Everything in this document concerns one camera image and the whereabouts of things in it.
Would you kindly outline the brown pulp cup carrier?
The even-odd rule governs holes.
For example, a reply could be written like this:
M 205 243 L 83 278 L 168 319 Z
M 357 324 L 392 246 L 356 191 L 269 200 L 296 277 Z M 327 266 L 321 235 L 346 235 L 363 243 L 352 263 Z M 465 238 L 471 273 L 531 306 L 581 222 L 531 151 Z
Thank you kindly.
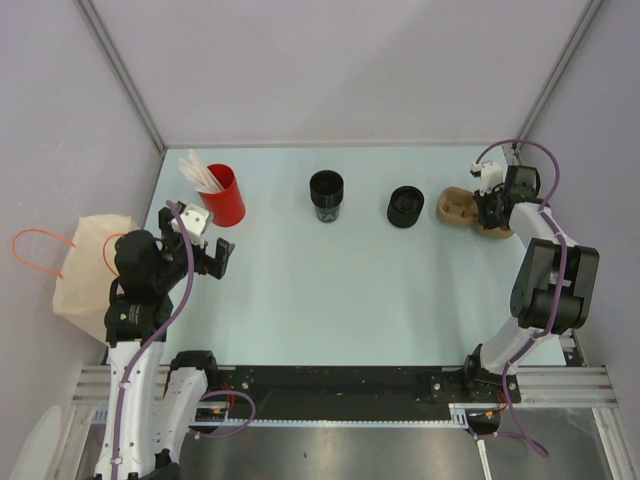
M 508 227 L 487 229 L 481 226 L 473 193 L 459 187 L 447 187 L 441 192 L 436 216 L 444 224 L 474 228 L 478 234 L 495 240 L 505 240 L 513 235 Z

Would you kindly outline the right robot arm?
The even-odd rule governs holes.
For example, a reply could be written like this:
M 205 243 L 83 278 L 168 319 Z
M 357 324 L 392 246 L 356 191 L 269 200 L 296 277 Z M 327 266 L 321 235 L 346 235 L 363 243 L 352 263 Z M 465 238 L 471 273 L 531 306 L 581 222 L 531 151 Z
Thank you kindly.
M 478 224 L 511 230 L 526 248 L 510 296 L 510 318 L 490 340 L 467 356 L 463 393 L 473 401 L 509 391 L 509 378 L 537 346 L 582 327 L 589 315 L 599 252 L 571 239 L 539 197 L 540 176 L 533 167 L 495 162 L 474 164 L 480 179 L 473 193 Z

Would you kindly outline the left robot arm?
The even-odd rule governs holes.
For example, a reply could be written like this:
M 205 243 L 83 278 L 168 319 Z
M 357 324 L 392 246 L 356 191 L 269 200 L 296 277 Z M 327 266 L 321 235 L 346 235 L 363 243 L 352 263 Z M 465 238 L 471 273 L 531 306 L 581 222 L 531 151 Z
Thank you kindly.
M 178 353 L 156 389 L 168 327 L 186 305 L 173 304 L 171 290 L 196 275 L 222 278 L 234 250 L 218 239 L 215 254 L 207 254 L 211 217 L 194 203 L 170 203 L 159 212 L 158 235 L 139 229 L 115 242 L 117 275 L 104 318 L 109 404 L 96 479 L 180 478 L 180 450 L 197 404 L 220 390 L 222 376 L 207 350 Z

